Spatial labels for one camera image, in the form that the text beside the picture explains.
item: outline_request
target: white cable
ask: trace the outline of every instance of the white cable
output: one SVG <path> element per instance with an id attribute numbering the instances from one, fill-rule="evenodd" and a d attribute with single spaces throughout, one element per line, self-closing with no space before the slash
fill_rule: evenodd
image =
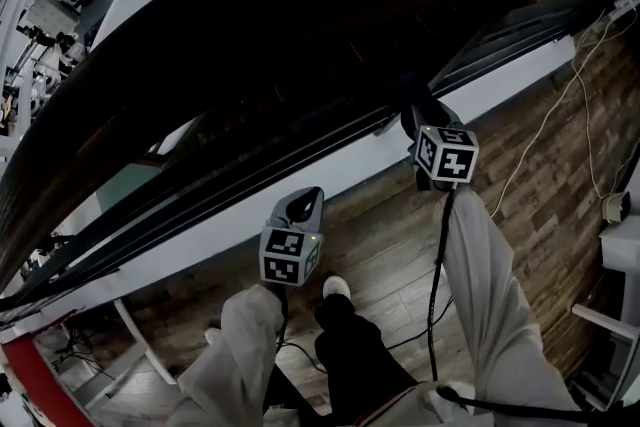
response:
<path id="1" fill-rule="evenodd" d="M 636 11 L 636 8 L 634 7 L 634 8 L 633 8 L 633 20 L 631 21 L 631 23 L 630 23 L 629 25 L 627 25 L 624 29 L 622 29 L 620 32 L 618 32 L 617 34 L 614 34 L 613 36 L 611 36 L 611 37 L 609 37 L 609 38 L 607 38 L 607 39 L 603 40 L 603 41 L 602 41 L 602 43 L 606 43 L 607 41 L 611 41 L 612 39 L 616 39 L 618 36 L 621 36 L 622 34 L 624 34 L 625 32 L 627 32 L 627 31 L 631 28 L 631 26 L 632 26 L 634 23 L 636 23 L 636 21 L 637 21 L 637 20 L 638 20 L 638 11 Z M 591 45 L 595 45 L 595 42 L 593 42 L 593 41 L 592 41 L 591 43 L 587 43 L 587 44 L 585 44 L 585 47 L 589 47 L 589 46 L 591 46 Z"/>
<path id="2" fill-rule="evenodd" d="M 604 14 L 604 11 L 600 14 L 600 16 L 598 17 L 598 19 L 593 22 L 588 29 L 586 29 L 585 33 L 580 37 L 579 41 L 578 41 L 578 47 L 576 48 L 576 53 L 579 50 L 580 46 L 582 45 L 582 43 L 584 42 L 584 38 L 586 38 L 586 34 L 591 30 L 591 28 L 602 18 L 602 15 Z M 634 18 L 634 21 L 631 23 L 631 25 L 633 25 L 633 23 L 635 23 L 635 20 L 637 19 L 637 13 L 636 13 L 636 18 Z M 564 88 L 564 91 L 562 92 L 562 95 L 560 95 L 560 98 L 558 98 L 558 100 L 556 101 L 556 103 L 553 104 L 553 107 L 551 107 L 551 109 L 549 109 L 549 111 L 547 112 L 547 114 L 545 115 L 544 119 L 542 120 L 542 124 L 540 125 L 540 128 L 538 129 L 538 131 L 536 132 L 536 135 L 533 137 L 533 139 L 531 140 L 531 142 L 527 145 L 527 147 L 524 149 L 524 151 L 522 152 L 522 156 L 520 157 L 520 160 L 518 161 L 518 165 L 516 166 L 516 169 L 513 173 L 511 173 L 511 176 L 509 177 L 509 179 L 507 180 L 507 183 L 505 183 L 504 187 L 502 188 L 502 192 L 500 194 L 500 198 L 498 199 L 498 204 L 496 205 L 496 208 L 494 209 L 493 213 L 491 214 L 491 217 L 495 216 L 498 213 L 498 210 L 500 209 L 500 205 L 502 204 L 502 200 L 504 199 L 504 195 L 507 192 L 507 189 L 509 188 L 509 185 L 511 184 L 511 181 L 514 179 L 514 177 L 518 174 L 518 171 L 520 171 L 520 167 L 522 167 L 522 163 L 524 162 L 524 158 L 527 156 L 527 153 L 529 151 L 529 149 L 535 144 L 535 142 L 538 140 L 538 138 L 540 137 L 540 134 L 542 133 L 542 130 L 544 129 L 545 125 L 547 124 L 547 120 L 549 119 L 549 116 L 551 116 L 551 114 L 553 113 L 553 111 L 555 111 L 558 108 L 558 105 L 560 105 L 560 103 L 562 102 L 562 100 L 564 100 L 564 97 L 567 96 L 567 93 L 569 92 L 569 89 L 571 88 L 572 84 L 574 83 L 574 81 L 576 80 L 576 78 L 580 79 L 580 82 L 582 83 L 582 77 L 580 77 L 580 72 L 584 69 L 584 67 L 586 66 L 586 64 L 589 62 L 589 59 L 591 59 L 591 56 L 596 52 L 596 50 L 598 50 L 598 48 L 600 47 L 600 45 L 605 41 L 605 38 L 607 36 L 607 32 L 609 31 L 609 27 L 611 26 L 611 24 L 614 22 L 614 20 L 610 20 L 609 23 L 607 23 L 607 26 L 604 29 L 604 33 L 602 34 L 602 36 L 600 37 L 600 39 L 598 40 L 598 42 L 596 43 L 596 45 L 593 47 L 593 49 L 587 54 L 587 57 L 585 58 L 585 60 L 582 62 L 582 65 L 580 66 L 579 70 L 575 69 L 574 63 L 572 62 L 572 66 L 574 66 L 574 71 L 575 71 L 575 75 L 573 76 L 573 78 L 569 81 L 569 83 L 567 84 L 567 86 Z M 624 31 L 621 31 L 620 33 L 616 34 L 614 37 L 618 37 L 620 34 L 622 34 Z M 589 116 L 589 106 L 588 106 L 588 102 L 587 102 L 587 119 Z M 592 182 L 594 184 L 594 187 L 596 187 L 596 193 L 598 194 L 598 197 L 600 197 L 600 193 L 598 191 L 598 188 L 595 184 L 595 179 L 593 178 L 593 165 L 592 165 L 592 159 L 591 159 L 591 141 L 590 141 L 590 136 L 589 136 L 589 130 L 587 129 L 587 141 L 589 144 L 589 167 L 591 168 L 591 177 L 592 177 Z M 617 174 L 620 171 L 620 169 L 622 169 L 622 167 L 624 167 L 628 162 L 625 162 L 625 164 L 623 164 L 618 171 L 616 172 L 616 181 L 617 181 Z"/>
<path id="3" fill-rule="evenodd" d="M 610 38 L 604 39 L 602 40 L 600 43 L 604 43 L 605 41 L 609 41 L 612 40 L 614 38 L 617 38 L 618 36 L 620 36 L 621 34 L 624 34 L 627 29 L 629 29 L 638 19 L 638 12 L 634 9 L 633 10 L 635 16 L 633 18 L 633 21 L 627 26 L 625 27 L 624 30 L 620 31 L 618 34 L 616 34 L 615 36 L 612 36 Z M 578 47 L 576 48 L 576 53 L 578 52 L 578 50 L 580 49 L 580 44 L 581 42 L 578 42 Z M 613 194 L 613 192 L 616 190 L 616 185 L 618 183 L 618 173 L 620 173 L 620 171 L 629 163 L 629 161 L 631 160 L 631 157 L 629 157 L 626 162 L 624 164 L 622 164 L 617 170 L 616 170 L 616 174 L 613 180 L 613 186 L 611 187 L 611 191 L 608 192 L 605 195 L 600 194 L 600 190 L 598 189 L 598 184 L 596 183 L 596 177 L 595 177 L 595 173 L 593 171 L 593 150 L 592 150 L 592 146 L 591 146 L 591 129 L 589 126 L 589 122 L 591 120 L 591 116 L 590 116 L 590 112 L 589 112 L 589 95 L 587 93 L 587 86 L 585 85 L 584 81 L 582 80 L 582 77 L 580 76 L 580 73 L 578 72 L 578 70 L 576 70 L 576 66 L 575 66 L 575 59 L 571 61 L 571 67 L 573 68 L 573 71 L 576 74 L 576 77 L 578 77 L 578 80 L 580 81 L 580 85 L 582 86 L 582 93 L 584 94 L 584 105 L 585 105 L 585 109 L 587 111 L 587 148 L 589 150 L 589 172 L 591 174 L 591 183 L 593 184 L 593 188 L 596 191 L 596 194 L 598 195 L 598 198 L 600 200 L 604 200 L 605 198 L 611 196 L 611 194 Z"/>

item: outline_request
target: shoe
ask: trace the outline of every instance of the shoe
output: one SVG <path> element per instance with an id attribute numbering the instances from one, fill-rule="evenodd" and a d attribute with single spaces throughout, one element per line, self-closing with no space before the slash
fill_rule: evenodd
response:
<path id="1" fill-rule="evenodd" d="M 215 328 L 215 327 L 210 327 L 209 329 L 207 329 L 204 332 L 204 339 L 207 341 L 207 343 L 209 345 L 213 345 L 220 338 L 222 338 L 222 330 L 221 329 L 218 329 L 218 328 Z"/>
<path id="2" fill-rule="evenodd" d="M 351 289 L 349 289 L 349 285 L 340 276 L 329 276 L 322 287 L 322 297 L 325 299 L 328 295 L 331 294 L 340 294 L 346 296 L 347 299 L 351 300 Z"/>

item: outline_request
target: black pants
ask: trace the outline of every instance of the black pants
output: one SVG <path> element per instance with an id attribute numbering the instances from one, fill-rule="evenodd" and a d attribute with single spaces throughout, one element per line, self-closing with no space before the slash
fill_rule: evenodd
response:
<path id="1" fill-rule="evenodd" d="M 316 310 L 324 330 L 316 355 L 329 374 L 335 425 L 351 425 L 417 381 L 393 359 L 375 324 L 355 314 L 343 295 L 329 295 Z"/>

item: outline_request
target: white protective suit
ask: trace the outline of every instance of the white protective suit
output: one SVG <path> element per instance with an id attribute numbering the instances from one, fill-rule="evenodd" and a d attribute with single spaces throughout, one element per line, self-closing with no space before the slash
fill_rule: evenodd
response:
<path id="1" fill-rule="evenodd" d="M 449 222 L 444 266 L 475 366 L 475 395 L 490 402 L 578 410 L 559 372 L 542 354 L 540 328 L 511 266 L 513 251 L 469 188 L 457 191 Z M 256 285 L 230 298 L 218 339 L 180 378 L 191 400 L 169 427 L 296 426 L 293 411 L 262 403 L 276 356 L 280 301 Z M 450 384 L 462 396 L 471 394 Z M 408 425 L 574 427 L 560 420 L 476 413 L 442 400 L 433 383 L 419 384 L 381 404 L 371 427 Z"/>

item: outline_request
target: wire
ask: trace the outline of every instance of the wire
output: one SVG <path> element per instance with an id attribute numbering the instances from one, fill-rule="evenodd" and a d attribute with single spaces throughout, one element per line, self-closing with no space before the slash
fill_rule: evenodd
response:
<path id="1" fill-rule="evenodd" d="M 436 321 L 433 323 L 432 326 L 427 326 L 427 329 L 425 329 L 424 331 L 421 331 L 420 333 L 418 333 L 415 336 L 412 336 L 411 338 L 407 338 L 405 341 L 397 343 L 395 345 L 392 345 L 391 347 L 387 347 L 387 350 L 393 350 L 393 349 L 397 349 L 398 347 L 400 347 L 401 345 L 405 345 L 409 342 L 413 342 L 414 340 L 417 340 L 418 338 L 422 337 L 423 335 L 425 335 L 430 329 L 433 329 L 435 327 L 435 325 L 440 322 L 442 320 L 442 318 L 444 317 L 445 313 L 447 313 L 447 310 L 449 309 L 449 307 L 453 304 L 453 297 L 449 297 L 449 300 L 447 301 L 447 305 L 444 307 L 444 310 L 442 310 L 442 313 L 440 314 L 440 316 L 436 319 Z"/>
<path id="2" fill-rule="evenodd" d="M 318 366 L 318 364 L 315 362 L 315 360 L 311 357 L 311 355 L 303 347 L 301 347 L 297 343 L 283 342 L 282 346 L 283 347 L 297 347 L 298 349 L 300 349 L 304 353 L 304 355 L 307 357 L 307 359 L 311 362 L 311 366 L 313 368 L 315 368 L 318 372 L 322 372 L 323 374 L 328 374 L 328 372 L 324 368 L 320 368 Z"/>
<path id="3" fill-rule="evenodd" d="M 496 402 L 486 402 L 484 400 L 467 399 L 458 395 L 458 392 L 448 386 L 438 386 L 436 393 L 444 400 L 459 404 L 465 408 L 471 406 L 510 417 L 565 420 L 566 422 L 575 422 L 590 426 L 633 425 L 637 423 L 638 418 L 638 404 L 625 408 L 614 407 L 609 411 L 566 411 L 545 407 L 517 406 L 513 404 L 499 404 Z"/>
<path id="4" fill-rule="evenodd" d="M 287 300 L 287 288 L 284 285 L 275 285 L 275 292 L 282 304 L 282 316 L 284 317 L 284 322 L 280 328 L 280 334 L 278 335 L 278 342 L 276 344 L 276 354 L 278 354 L 284 344 L 284 335 L 289 321 L 289 301 Z"/>
<path id="5" fill-rule="evenodd" d="M 438 283 L 440 282 L 440 273 L 442 272 L 442 263 L 444 262 L 444 251 L 447 246 L 447 235 L 449 234 L 449 217 L 453 210 L 453 198 L 457 184 L 453 184 L 453 188 L 447 194 L 447 200 L 444 204 L 444 212 L 442 214 L 442 227 L 440 228 L 440 244 L 438 244 L 438 257 L 436 258 L 436 270 L 433 275 L 433 285 L 431 287 L 431 297 L 429 298 L 429 316 L 427 317 L 427 343 L 429 345 L 429 360 L 431 363 L 431 375 L 433 382 L 438 380 L 438 365 L 436 363 L 436 351 L 433 346 L 433 315 L 436 307 L 436 295 L 438 293 Z"/>
<path id="6" fill-rule="evenodd" d="M 108 374 L 105 370 L 102 369 L 100 363 L 98 363 L 97 361 L 93 360 L 93 359 L 89 359 L 89 358 L 84 358 L 82 356 L 79 356 L 78 354 L 71 354 L 71 356 L 69 356 L 71 358 L 78 358 L 81 359 L 83 361 L 86 361 L 89 366 L 91 368 L 93 368 L 94 370 L 97 370 L 98 372 L 100 372 L 101 374 L 106 375 L 109 379 L 111 379 L 112 381 L 115 381 L 116 378 L 113 377 L 112 375 Z"/>
<path id="7" fill-rule="evenodd" d="M 449 308 L 451 307 L 452 304 L 453 304 L 453 296 L 450 296 L 449 300 L 447 301 L 447 304 L 445 305 L 444 309 L 442 310 L 442 313 L 440 313 L 440 315 L 435 320 L 435 322 L 433 323 L 432 326 L 427 326 L 427 329 L 425 329 L 424 331 L 421 331 L 417 335 L 412 336 L 411 338 L 407 338 L 406 340 L 404 340 L 402 342 L 399 342 L 399 343 L 396 343 L 395 345 L 387 347 L 387 350 L 391 351 L 393 349 L 397 349 L 398 347 L 400 347 L 402 345 L 405 345 L 405 344 L 407 344 L 409 342 L 413 342 L 414 340 L 417 340 L 418 338 L 424 336 L 427 333 L 427 331 L 429 331 L 430 329 L 433 329 L 433 327 L 435 327 L 436 324 L 438 322 L 440 322 L 444 318 L 445 314 L 447 313 L 447 311 L 449 310 Z M 313 359 L 313 357 L 303 347 L 301 347 L 297 343 L 286 341 L 286 342 L 282 343 L 282 347 L 297 347 L 298 349 L 300 349 L 304 353 L 304 355 L 307 357 L 307 359 L 309 360 L 309 362 L 311 363 L 311 366 L 313 368 L 315 368 L 318 372 L 322 372 L 323 374 L 328 374 L 328 372 L 324 368 L 319 367 L 318 364 L 316 363 L 316 361 Z"/>
<path id="8" fill-rule="evenodd" d="M 102 366 L 100 365 L 100 363 L 84 357 L 84 356 L 89 356 L 93 354 L 93 345 L 91 344 L 90 338 L 97 334 L 98 332 L 93 333 L 92 335 L 86 335 L 79 329 L 71 329 L 69 331 L 69 341 L 67 342 L 67 345 L 65 345 L 62 349 L 56 351 L 57 354 L 62 354 L 62 356 L 60 356 L 57 360 L 52 362 L 51 366 L 56 370 L 58 370 L 58 368 L 60 367 L 60 365 L 62 365 L 64 361 L 68 360 L 69 358 L 78 358 L 86 361 L 89 364 L 89 366 L 91 366 L 91 368 L 93 368 L 94 370 L 97 370 L 98 372 L 106 375 L 107 377 L 115 381 L 114 377 L 112 377 L 102 369 Z M 81 343 L 82 345 L 84 345 L 87 348 L 88 352 L 77 350 L 75 346 L 78 343 Z"/>
<path id="9" fill-rule="evenodd" d="M 633 8 L 633 20 L 631 21 L 631 23 L 630 23 L 629 25 L 627 25 L 624 29 L 622 29 L 620 32 L 618 32 L 617 34 L 614 34 L 613 36 L 611 36 L 611 37 L 609 37 L 609 38 L 607 38 L 607 39 L 602 40 L 602 43 L 606 43 L 607 41 L 611 41 L 612 39 L 616 39 L 618 36 L 623 35 L 625 32 L 627 32 L 629 29 L 631 29 L 631 26 L 632 26 L 634 23 L 636 23 L 636 21 L 637 21 L 637 20 L 638 20 L 638 11 L 636 11 L 636 8 L 634 7 L 634 8 Z M 584 46 L 585 46 L 585 47 L 589 47 L 589 46 L 591 46 L 591 45 L 595 45 L 595 44 L 597 44 L 597 42 L 592 41 L 591 43 L 585 43 L 585 44 L 584 44 Z"/>
<path id="10" fill-rule="evenodd" d="M 636 22 L 636 20 L 638 19 L 638 12 L 635 9 L 633 10 L 633 12 L 635 14 L 635 17 L 634 17 L 633 21 L 623 31 L 620 31 L 618 34 L 616 34 L 615 36 L 613 36 L 611 38 L 603 39 L 601 41 L 601 43 L 604 43 L 605 41 L 612 40 L 614 38 L 617 38 L 621 34 L 624 34 L 627 31 L 627 29 L 629 29 Z M 580 50 L 580 47 L 581 47 L 581 45 L 583 43 L 583 38 L 589 32 L 590 29 L 591 29 L 591 27 L 589 27 L 589 29 L 587 29 L 585 31 L 585 33 L 582 35 L 582 37 L 578 41 L 578 46 L 576 48 L 576 53 L 578 52 L 578 50 Z M 607 197 L 611 196 L 611 194 L 613 194 L 614 191 L 616 190 L 616 185 L 618 183 L 618 173 L 620 173 L 620 171 L 629 163 L 629 161 L 631 160 L 631 157 L 629 157 L 624 162 L 624 164 L 622 164 L 616 170 L 616 174 L 615 174 L 615 178 L 613 180 L 613 186 L 611 187 L 611 191 L 608 192 L 607 194 L 604 194 L 604 195 L 601 194 L 600 190 L 598 189 L 598 184 L 596 183 L 595 173 L 593 171 L 593 149 L 592 149 L 592 145 L 591 145 L 591 129 L 589 127 L 589 123 L 590 123 L 590 120 L 591 120 L 591 113 L 589 112 L 589 95 L 587 93 L 587 86 L 585 85 L 584 81 L 582 80 L 582 77 L 580 76 L 580 72 L 578 70 L 576 70 L 575 59 L 573 59 L 571 61 L 571 67 L 573 68 L 573 71 L 575 72 L 576 77 L 578 77 L 578 81 L 580 82 L 580 85 L 582 86 L 582 93 L 584 95 L 584 105 L 585 105 L 585 109 L 587 111 L 587 122 L 586 122 L 587 123 L 587 125 L 586 125 L 586 129 L 587 129 L 587 149 L 589 150 L 589 172 L 591 174 L 591 183 L 593 184 L 593 188 L 596 191 L 596 194 L 598 195 L 598 198 L 602 201 L 602 200 L 606 199 Z"/>
<path id="11" fill-rule="evenodd" d="M 586 31 L 582 34 L 582 36 L 580 37 L 580 39 L 578 40 L 578 45 L 576 48 L 576 52 L 578 51 L 578 49 L 581 47 L 581 45 L 584 43 L 584 39 L 586 39 L 587 34 L 589 33 L 589 31 L 594 27 L 594 25 L 596 23 L 598 23 L 598 21 L 602 18 L 602 16 L 604 15 L 605 11 L 602 11 L 602 13 L 600 13 L 600 16 L 598 17 L 598 19 L 593 22 L 587 29 Z M 618 34 L 616 34 L 615 36 L 613 36 L 613 38 L 616 38 L 618 36 L 620 36 L 621 34 L 623 34 L 627 29 L 629 29 L 629 27 L 631 27 L 637 20 L 637 13 L 636 13 L 636 17 L 634 18 L 633 22 L 631 22 L 631 24 L 624 29 L 623 31 L 619 32 Z M 516 169 L 513 173 L 511 173 L 511 176 L 509 176 L 509 179 L 507 180 L 507 183 L 505 183 L 504 187 L 502 188 L 502 192 L 500 193 L 500 197 L 498 198 L 498 203 L 495 207 L 495 209 L 493 210 L 491 217 L 494 217 L 497 213 L 498 210 L 500 209 L 500 205 L 502 204 L 502 200 L 504 199 L 504 195 L 507 192 L 507 189 L 509 188 L 509 185 L 511 184 L 511 182 L 513 181 L 513 179 L 515 178 L 515 176 L 518 174 L 518 171 L 520 171 L 520 168 L 522 167 L 522 163 L 524 162 L 524 158 L 527 156 L 527 153 L 529 152 L 529 150 L 531 149 L 531 147 L 535 144 L 535 142 L 538 140 L 538 138 L 540 137 L 540 134 L 542 133 L 542 130 L 544 130 L 545 125 L 547 124 L 547 120 L 549 119 L 549 117 L 551 116 L 551 114 L 558 108 L 558 106 L 560 105 L 560 103 L 562 102 L 562 100 L 564 100 L 565 96 L 567 96 L 567 93 L 569 92 L 569 89 L 571 88 L 571 86 L 573 85 L 574 81 L 576 79 L 579 79 L 580 82 L 582 83 L 582 77 L 580 77 L 580 73 L 582 72 L 582 70 L 584 69 L 584 67 L 586 66 L 586 64 L 589 62 L 589 59 L 591 59 L 591 57 L 593 56 L 593 54 L 596 52 L 596 50 L 598 50 L 598 48 L 600 47 L 600 45 L 605 41 L 605 38 L 607 36 L 607 32 L 609 31 L 609 27 L 611 27 L 611 24 L 614 22 L 614 20 L 610 20 L 609 23 L 607 23 L 605 29 L 604 29 L 604 33 L 602 34 L 602 36 L 600 37 L 600 39 L 598 40 L 598 42 L 595 44 L 595 46 L 593 47 L 592 50 L 589 51 L 589 53 L 587 54 L 587 57 L 585 58 L 585 60 L 582 62 L 582 65 L 580 66 L 579 69 L 575 69 L 574 63 L 572 62 L 572 66 L 575 72 L 575 75 L 573 76 L 573 78 L 569 81 L 569 83 L 567 84 L 567 86 L 564 88 L 564 91 L 562 92 L 562 94 L 560 95 L 560 98 L 558 98 L 558 100 L 556 101 L 556 103 L 553 104 L 553 107 L 551 107 L 551 109 L 549 109 L 549 111 L 547 112 L 547 114 L 545 115 L 544 119 L 542 120 L 542 124 L 540 125 L 540 128 L 538 129 L 538 131 L 536 132 L 536 135 L 533 137 L 533 139 L 531 140 L 531 142 L 526 146 L 526 148 L 524 149 L 524 151 L 522 152 L 522 156 L 520 157 L 520 160 L 518 161 L 518 165 L 516 166 Z M 585 94 L 585 102 L 587 100 L 587 96 L 586 96 L 586 88 L 584 89 L 584 94 Z M 586 102 L 587 104 L 587 126 L 589 123 L 588 117 L 589 117 L 589 105 L 588 102 Z M 593 162 L 592 162 L 592 155 L 591 155 L 591 138 L 589 135 L 589 130 L 587 128 L 587 143 L 589 146 L 589 167 L 591 169 L 591 179 L 592 182 L 594 184 L 594 187 L 596 188 L 596 193 L 598 194 L 598 197 L 600 199 L 602 199 L 600 192 L 596 186 L 596 182 L 595 182 L 595 178 L 593 175 Z M 618 171 L 616 172 L 616 176 L 617 173 L 620 171 L 620 169 L 622 169 L 622 167 L 624 167 L 627 163 L 625 163 L 623 166 L 621 166 L 621 168 L 618 169 Z"/>

